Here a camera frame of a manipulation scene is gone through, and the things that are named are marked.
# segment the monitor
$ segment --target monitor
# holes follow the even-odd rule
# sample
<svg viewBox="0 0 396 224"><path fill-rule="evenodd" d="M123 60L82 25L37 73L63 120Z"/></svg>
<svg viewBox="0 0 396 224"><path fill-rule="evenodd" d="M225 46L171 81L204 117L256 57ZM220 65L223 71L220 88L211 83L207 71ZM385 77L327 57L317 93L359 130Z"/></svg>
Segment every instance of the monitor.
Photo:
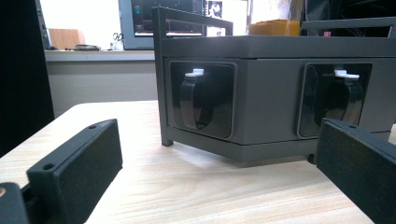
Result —
<svg viewBox="0 0 396 224"><path fill-rule="evenodd" d="M154 49L153 7L169 7L205 15L205 0L119 0L124 49ZM169 36L201 36L203 26L169 21Z"/></svg>

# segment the light wood tabletop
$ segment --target light wood tabletop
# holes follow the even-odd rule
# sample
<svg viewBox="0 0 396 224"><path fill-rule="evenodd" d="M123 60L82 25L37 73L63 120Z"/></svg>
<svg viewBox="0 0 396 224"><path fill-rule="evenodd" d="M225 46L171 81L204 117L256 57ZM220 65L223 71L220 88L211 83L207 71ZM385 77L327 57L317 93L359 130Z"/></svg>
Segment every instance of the light wood tabletop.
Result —
<svg viewBox="0 0 396 224"><path fill-rule="evenodd" d="M156 101L74 106L0 159L0 183L23 187L32 165L106 119L118 120L123 169L88 223L372 223L303 157L244 164L163 147Z"/></svg>

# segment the white clip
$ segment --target white clip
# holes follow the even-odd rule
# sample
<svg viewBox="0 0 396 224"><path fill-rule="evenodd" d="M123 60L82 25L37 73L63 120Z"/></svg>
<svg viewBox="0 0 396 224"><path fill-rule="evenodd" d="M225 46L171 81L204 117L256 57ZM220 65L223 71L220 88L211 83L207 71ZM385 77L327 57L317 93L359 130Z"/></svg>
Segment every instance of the white clip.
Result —
<svg viewBox="0 0 396 224"><path fill-rule="evenodd" d="M192 73L186 73L186 77L201 77L204 75L204 69L203 68L194 68L192 69Z"/></svg>
<svg viewBox="0 0 396 224"><path fill-rule="evenodd" d="M359 79L359 75L348 74L347 70L334 70L336 77L344 77L350 79Z"/></svg>

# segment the windowsill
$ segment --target windowsill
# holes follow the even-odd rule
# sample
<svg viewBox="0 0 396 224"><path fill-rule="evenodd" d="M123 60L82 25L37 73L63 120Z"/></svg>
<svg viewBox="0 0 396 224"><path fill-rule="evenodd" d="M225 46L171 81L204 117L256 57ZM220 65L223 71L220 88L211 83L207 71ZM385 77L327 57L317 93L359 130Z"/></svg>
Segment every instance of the windowsill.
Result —
<svg viewBox="0 0 396 224"><path fill-rule="evenodd" d="M45 50L47 62L154 61L154 50Z"/></svg>

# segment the brass screw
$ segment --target brass screw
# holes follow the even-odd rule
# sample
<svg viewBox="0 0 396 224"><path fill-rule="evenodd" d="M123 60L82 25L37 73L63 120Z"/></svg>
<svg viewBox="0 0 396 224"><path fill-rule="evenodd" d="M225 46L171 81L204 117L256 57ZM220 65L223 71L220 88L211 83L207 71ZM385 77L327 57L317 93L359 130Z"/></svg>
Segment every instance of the brass screw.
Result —
<svg viewBox="0 0 396 224"><path fill-rule="evenodd" d="M6 189L0 188L0 198L6 194Z"/></svg>

